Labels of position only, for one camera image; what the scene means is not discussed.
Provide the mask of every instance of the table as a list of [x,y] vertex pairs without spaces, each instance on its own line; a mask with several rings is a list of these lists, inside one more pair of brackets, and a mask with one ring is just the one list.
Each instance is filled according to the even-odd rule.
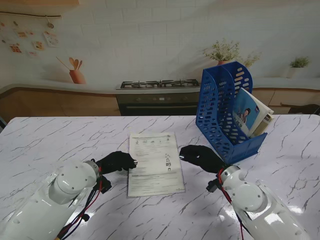
[[[10,215],[37,183],[68,161],[99,160],[128,152],[130,132],[175,132],[179,149],[209,146],[194,116],[17,117],[0,134],[0,220]],[[259,153],[238,165],[246,179],[261,179],[294,212],[311,239],[320,235],[320,117],[278,115]],[[215,178],[181,162],[186,193],[127,198],[127,173],[107,174],[112,189],[99,196],[91,216],[69,239],[237,240],[240,227]],[[245,239],[252,239],[246,232]]]

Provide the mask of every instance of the stove burner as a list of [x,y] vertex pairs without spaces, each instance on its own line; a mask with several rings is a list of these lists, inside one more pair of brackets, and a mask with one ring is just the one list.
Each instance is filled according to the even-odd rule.
[[121,84],[121,89],[159,89],[159,88],[194,88],[199,87],[196,79],[188,80],[160,80],[146,82],[124,81]]

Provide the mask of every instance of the red cable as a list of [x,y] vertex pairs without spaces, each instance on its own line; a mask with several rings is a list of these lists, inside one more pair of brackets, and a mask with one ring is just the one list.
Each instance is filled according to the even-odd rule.
[[[219,180],[219,183],[221,184],[221,190],[222,190],[222,193],[223,195],[225,196],[225,198],[228,200],[228,202],[231,204],[231,198],[229,196],[229,194],[226,192],[226,190],[224,189],[224,187],[222,186],[222,179],[221,179],[221,173],[223,172],[223,168],[220,169],[220,171],[218,172],[218,180]],[[244,240],[244,232],[243,232],[243,229],[242,229],[242,223],[240,223],[240,231],[241,231],[241,238],[242,240]]]
[[69,229],[70,229],[73,225],[75,225],[75,224],[82,218],[82,216],[85,214],[86,210],[87,210],[88,208],[90,208],[91,205],[97,200],[97,198],[99,197],[99,194],[100,194],[101,190],[102,190],[102,180],[100,180],[99,192],[98,192],[97,196],[95,197],[95,199],[93,200],[93,202],[84,209],[84,212],[76,219],[76,221],[75,221],[74,223],[72,223],[72,224],[69,223],[70,226],[69,226],[69,227],[66,227],[64,230],[60,231],[59,234],[63,234],[65,231],[69,231]]
[[87,206],[87,207],[84,209],[84,212],[77,218],[77,220],[76,220],[69,228],[71,228],[73,225],[75,225],[75,224],[82,218],[82,216],[85,214],[85,212],[87,211],[87,209],[90,208],[92,204],[94,204],[94,202],[95,202],[95,201],[97,200],[97,198],[99,197],[99,194],[100,194],[101,190],[102,190],[102,180],[100,180],[99,191],[98,191],[97,196],[96,196],[95,199],[93,200],[93,202],[90,203],[90,205]]
[[244,232],[243,232],[242,224],[241,224],[241,223],[240,223],[240,230],[241,230],[241,237],[242,237],[242,240],[244,240]]

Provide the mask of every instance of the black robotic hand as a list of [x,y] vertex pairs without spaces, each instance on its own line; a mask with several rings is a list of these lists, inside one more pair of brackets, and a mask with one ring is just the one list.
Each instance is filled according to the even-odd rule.
[[184,146],[179,155],[183,161],[199,166],[209,173],[217,174],[221,168],[227,166],[211,148],[202,145]]
[[130,154],[122,151],[112,152],[97,161],[96,164],[101,168],[101,174],[109,174],[122,169],[128,171],[136,167],[136,162]]

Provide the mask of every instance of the person on magazine cover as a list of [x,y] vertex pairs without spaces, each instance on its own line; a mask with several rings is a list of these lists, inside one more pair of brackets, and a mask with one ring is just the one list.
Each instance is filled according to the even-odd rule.
[[243,121],[244,124],[247,123],[247,116],[248,116],[250,113],[251,113],[251,109],[250,109],[250,108],[246,108],[246,109],[244,110],[244,113],[243,113],[243,114],[240,113],[240,112],[238,113],[240,119]]

